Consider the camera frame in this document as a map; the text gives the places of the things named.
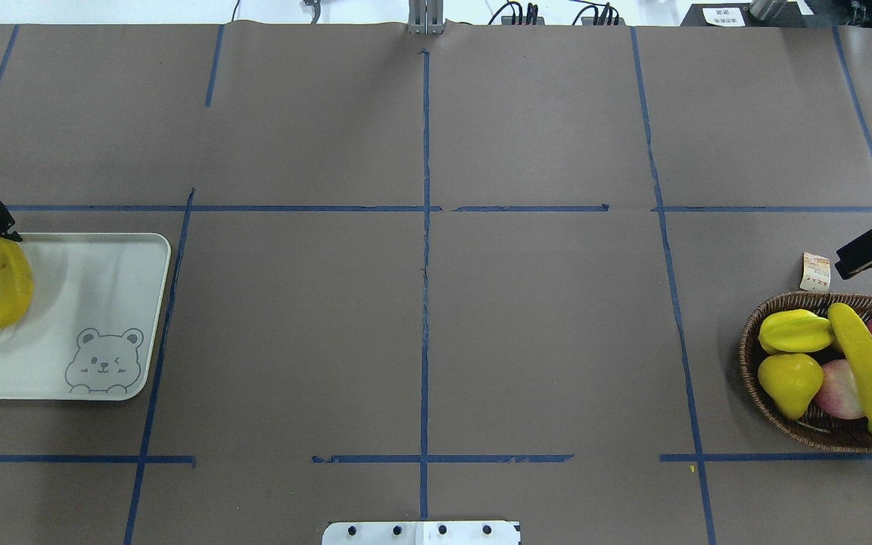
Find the woven wicker fruit basket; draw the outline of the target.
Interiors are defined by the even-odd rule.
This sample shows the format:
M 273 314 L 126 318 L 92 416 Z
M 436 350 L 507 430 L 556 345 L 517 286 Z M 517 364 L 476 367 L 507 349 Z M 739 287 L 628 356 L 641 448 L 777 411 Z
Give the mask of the woven wicker fruit basket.
M 867 430 L 865 418 L 834 418 L 816 403 L 810 403 L 802 418 L 789 419 L 775 406 L 758 380 L 758 368 L 766 358 L 758 341 L 761 322 L 773 313 L 796 308 L 826 317 L 827 308 L 837 301 L 854 308 L 863 321 L 872 319 L 872 294 L 796 291 L 776 294 L 762 301 L 749 315 L 738 341 L 738 375 L 742 389 L 757 410 L 795 441 L 828 452 L 872 454 L 872 434 Z

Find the white rectangular bear tray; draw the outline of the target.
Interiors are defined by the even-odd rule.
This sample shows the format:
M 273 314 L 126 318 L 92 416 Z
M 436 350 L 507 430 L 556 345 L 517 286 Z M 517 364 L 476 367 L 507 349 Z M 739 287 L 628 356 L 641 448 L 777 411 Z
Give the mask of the white rectangular bear tray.
M 0 330 L 0 400 L 132 399 L 145 386 L 172 245 L 156 232 L 25 232 L 33 301 Z

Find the yellow orange pear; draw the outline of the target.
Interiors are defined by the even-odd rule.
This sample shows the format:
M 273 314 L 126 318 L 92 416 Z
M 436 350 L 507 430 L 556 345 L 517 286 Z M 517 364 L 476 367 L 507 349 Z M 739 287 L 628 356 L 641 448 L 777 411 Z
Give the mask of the yellow orange pear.
M 821 364 L 807 354 L 770 355 L 758 366 L 758 380 L 775 406 L 789 420 L 806 414 L 824 383 Z

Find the yellow star fruit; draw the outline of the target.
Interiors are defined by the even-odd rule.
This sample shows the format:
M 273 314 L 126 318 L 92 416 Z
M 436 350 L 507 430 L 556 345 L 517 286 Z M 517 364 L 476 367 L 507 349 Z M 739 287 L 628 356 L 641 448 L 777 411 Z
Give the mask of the yellow star fruit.
M 833 325 L 812 311 L 781 311 L 761 322 L 758 341 L 768 354 L 814 353 L 835 341 Z

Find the small paper tag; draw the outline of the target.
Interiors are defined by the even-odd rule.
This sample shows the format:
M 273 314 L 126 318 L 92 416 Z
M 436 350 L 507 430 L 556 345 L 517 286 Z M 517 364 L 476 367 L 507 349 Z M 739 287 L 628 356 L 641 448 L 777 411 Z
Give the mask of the small paper tag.
M 830 259 L 810 252 L 803 252 L 802 275 L 799 290 L 804 292 L 830 292 L 833 264 Z

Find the aluminium frame post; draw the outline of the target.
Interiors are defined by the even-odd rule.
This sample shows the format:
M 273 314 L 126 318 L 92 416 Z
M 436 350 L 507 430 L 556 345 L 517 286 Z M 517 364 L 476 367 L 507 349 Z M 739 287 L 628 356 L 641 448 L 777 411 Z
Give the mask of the aluminium frame post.
M 407 29 L 410 35 L 433 36 L 446 28 L 443 0 L 409 0 Z

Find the white pedestal base plate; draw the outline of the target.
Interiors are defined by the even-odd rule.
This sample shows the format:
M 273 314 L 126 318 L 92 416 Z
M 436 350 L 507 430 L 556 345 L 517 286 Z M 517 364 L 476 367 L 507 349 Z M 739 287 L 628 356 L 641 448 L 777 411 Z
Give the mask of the white pedestal base plate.
M 322 544 L 522 544 L 519 523 L 450 520 L 331 523 Z

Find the yellow banana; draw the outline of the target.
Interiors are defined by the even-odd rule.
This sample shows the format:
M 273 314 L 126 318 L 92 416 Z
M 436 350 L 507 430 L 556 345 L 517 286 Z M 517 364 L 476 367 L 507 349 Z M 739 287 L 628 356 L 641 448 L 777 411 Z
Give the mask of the yellow banana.
M 867 430 L 872 434 L 872 334 L 855 308 L 837 301 L 827 308 L 827 318 L 841 351 L 850 363 Z
M 21 321 L 34 291 L 33 270 L 20 244 L 0 237 L 0 330 Z

